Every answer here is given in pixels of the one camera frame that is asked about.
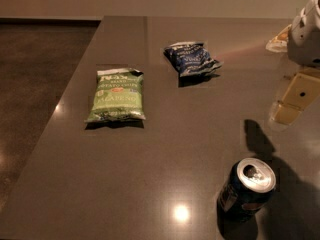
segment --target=table surface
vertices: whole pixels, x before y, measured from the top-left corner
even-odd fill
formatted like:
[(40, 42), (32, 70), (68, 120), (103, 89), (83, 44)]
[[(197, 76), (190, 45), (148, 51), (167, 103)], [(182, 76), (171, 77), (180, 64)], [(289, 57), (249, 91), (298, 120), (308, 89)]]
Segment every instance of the table surface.
[[(0, 238), (320, 239), (319, 100), (284, 132), (267, 123), (297, 65), (265, 44), (289, 23), (105, 17), (1, 213)], [(162, 51), (193, 40), (224, 65), (181, 82)], [(96, 71), (123, 66), (144, 72), (147, 120), (87, 128)], [(217, 196), (248, 157), (271, 165), (277, 191), (249, 222), (219, 230)]]

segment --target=floor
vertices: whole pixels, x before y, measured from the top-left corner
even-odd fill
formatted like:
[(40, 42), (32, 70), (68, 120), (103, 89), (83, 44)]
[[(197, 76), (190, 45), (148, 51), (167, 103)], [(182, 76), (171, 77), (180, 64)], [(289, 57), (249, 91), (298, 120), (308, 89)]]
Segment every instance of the floor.
[(0, 210), (97, 26), (0, 24)]

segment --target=chip bag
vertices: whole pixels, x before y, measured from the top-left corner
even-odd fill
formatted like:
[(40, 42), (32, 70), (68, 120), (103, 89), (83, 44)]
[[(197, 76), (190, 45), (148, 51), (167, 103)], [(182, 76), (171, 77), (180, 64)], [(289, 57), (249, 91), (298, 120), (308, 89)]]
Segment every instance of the chip bag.
[(211, 58), (202, 42), (180, 42), (164, 49), (164, 55), (178, 71), (179, 77), (207, 76), (222, 66)]
[(133, 68), (97, 72), (98, 86), (86, 123), (145, 120), (143, 73)]
[(287, 43), (288, 43), (288, 36), (289, 31), (291, 29), (292, 25), (288, 25), (285, 27), (281, 32), (276, 35), (274, 38), (272, 38), (266, 45), (266, 49), (271, 52), (287, 52)]

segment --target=green chip bag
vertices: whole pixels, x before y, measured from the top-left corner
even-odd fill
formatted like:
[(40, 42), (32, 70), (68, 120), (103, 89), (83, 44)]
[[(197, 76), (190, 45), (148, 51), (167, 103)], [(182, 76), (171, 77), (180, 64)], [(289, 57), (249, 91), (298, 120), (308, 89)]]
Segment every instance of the green chip bag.
[(133, 68), (97, 72), (98, 86), (86, 123), (145, 120), (143, 73)]

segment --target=can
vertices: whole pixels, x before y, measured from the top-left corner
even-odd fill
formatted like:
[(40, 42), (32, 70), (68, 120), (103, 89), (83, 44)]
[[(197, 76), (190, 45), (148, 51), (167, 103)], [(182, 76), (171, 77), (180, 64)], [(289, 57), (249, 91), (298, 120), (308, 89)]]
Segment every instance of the can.
[(275, 174), (266, 163), (256, 158), (243, 159), (232, 167), (218, 206), (226, 219), (245, 222), (267, 203), (275, 185)]

